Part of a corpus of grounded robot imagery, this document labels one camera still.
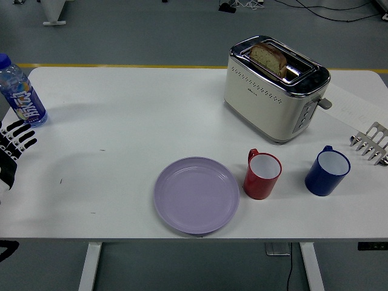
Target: mug handle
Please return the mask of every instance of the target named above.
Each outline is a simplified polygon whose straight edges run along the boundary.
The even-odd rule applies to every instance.
[[[323,148],[323,151],[322,152],[328,152],[329,150],[333,150],[333,147],[330,145],[327,145]]]
[[[249,154],[248,154],[248,162],[250,162],[250,160],[254,157],[254,156],[257,156],[259,154],[259,151],[257,151],[257,149],[251,149],[249,151]]]

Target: purple plate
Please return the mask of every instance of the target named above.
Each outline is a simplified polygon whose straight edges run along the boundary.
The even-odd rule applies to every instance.
[[[190,234],[205,234],[232,219],[239,203],[239,187],[232,173],[219,162],[184,158],[161,172],[154,203],[169,226]]]

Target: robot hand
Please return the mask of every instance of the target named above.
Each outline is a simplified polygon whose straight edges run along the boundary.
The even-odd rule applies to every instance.
[[[36,138],[30,139],[35,134],[33,130],[21,135],[30,127],[30,124],[23,125],[23,120],[19,120],[6,129],[0,129],[0,197],[12,188],[18,166],[16,161],[27,148],[37,142]]]

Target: bottle cap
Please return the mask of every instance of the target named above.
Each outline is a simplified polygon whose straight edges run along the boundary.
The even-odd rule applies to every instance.
[[[0,53],[0,70],[11,65],[10,58],[5,53]]]

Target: cup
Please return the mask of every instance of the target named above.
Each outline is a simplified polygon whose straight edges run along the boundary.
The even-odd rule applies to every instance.
[[[304,183],[313,194],[327,196],[349,172],[349,160],[327,145],[316,157]]]
[[[251,149],[243,189],[253,199],[267,198],[282,171],[280,161],[269,153]]]

